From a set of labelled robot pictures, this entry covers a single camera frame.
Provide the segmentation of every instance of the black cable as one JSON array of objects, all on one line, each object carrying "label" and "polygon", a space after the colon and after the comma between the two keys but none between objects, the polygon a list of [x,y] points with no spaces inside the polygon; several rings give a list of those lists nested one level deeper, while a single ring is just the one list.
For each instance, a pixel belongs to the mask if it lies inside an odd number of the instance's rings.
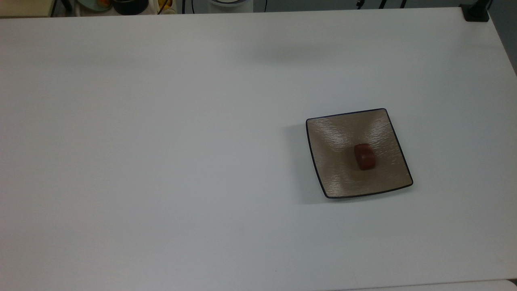
[{"label": "black cable", "polygon": [[160,8],[160,11],[158,11],[158,15],[161,14],[161,12],[163,11],[163,8],[165,7],[165,5],[167,5],[167,2],[169,2],[169,0],[165,0],[165,2],[163,2],[162,8]]},{"label": "black cable", "polygon": [[356,4],[356,6],[357,6],[357,10],[361,9],[361,7],[362,7],[363,5],[364,5],[364,0],[359,0],[359,1],[357,1],[357,4]]},{"label": "black cable", "polygon": [[68,1],[68,0],[61,0],[61,3],[65,7],[66,11],[72,11],[73,10],[72,3],[70,3],[70,1]]}]

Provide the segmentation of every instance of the table surface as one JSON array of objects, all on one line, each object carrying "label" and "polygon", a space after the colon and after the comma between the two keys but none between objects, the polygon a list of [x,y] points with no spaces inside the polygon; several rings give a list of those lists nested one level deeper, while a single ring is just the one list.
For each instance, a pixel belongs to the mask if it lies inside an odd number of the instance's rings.
[{"label": "table surface", "polygon": [[0,17],[50,17],[55,0],[1,0]]},{"label": "table surface", "polygon": [[[517,78],[492,22],[459,8],[9,19],[0,38],[1,289],[517,277]],[[305,120],[380,107],[414,185],[325,198]]]}]

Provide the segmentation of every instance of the white container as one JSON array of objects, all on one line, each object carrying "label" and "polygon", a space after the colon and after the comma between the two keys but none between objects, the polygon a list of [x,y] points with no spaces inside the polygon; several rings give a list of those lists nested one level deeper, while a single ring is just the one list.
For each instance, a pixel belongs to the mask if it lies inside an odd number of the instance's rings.
[{"label": "white container", "polygon": [[208,13],[252,13],[253,0],[207,0]]},{"label": "white container", "polygon": [[[160,11],[161,5],[158,3],[158,0],[152,1],[155,2],[156,13],[158,13]],[[177,0],[172,0],[172,6],[169,9],[164,9],[161,14],[178,14]]]}]

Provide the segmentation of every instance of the food piece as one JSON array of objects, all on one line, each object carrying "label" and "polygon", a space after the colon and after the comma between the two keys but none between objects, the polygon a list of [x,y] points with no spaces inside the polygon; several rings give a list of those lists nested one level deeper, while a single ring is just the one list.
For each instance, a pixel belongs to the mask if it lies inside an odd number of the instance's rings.
[{"label": "food piece", "polygon": [[97,0],[97,4],[102,8],[108,8],[111,6],[110,0]]},{"label": "food piece", "polygon": [[370,170],[375,168],[375,154],[372,147],[367,143],[361,143],[354,147],[357,164],[361,170]]}]

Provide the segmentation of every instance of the square plate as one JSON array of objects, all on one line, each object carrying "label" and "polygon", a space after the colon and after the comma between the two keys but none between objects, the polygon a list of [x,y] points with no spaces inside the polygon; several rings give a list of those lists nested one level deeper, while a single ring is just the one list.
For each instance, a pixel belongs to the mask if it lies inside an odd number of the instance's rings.
[{"label": "square plate", "polygon": [[[327,198],[350,198],[413,185],[388,112],[384,108],[311,118],[307,138]],[[368,143],[375,168],[360,170],[354,146]]]}]

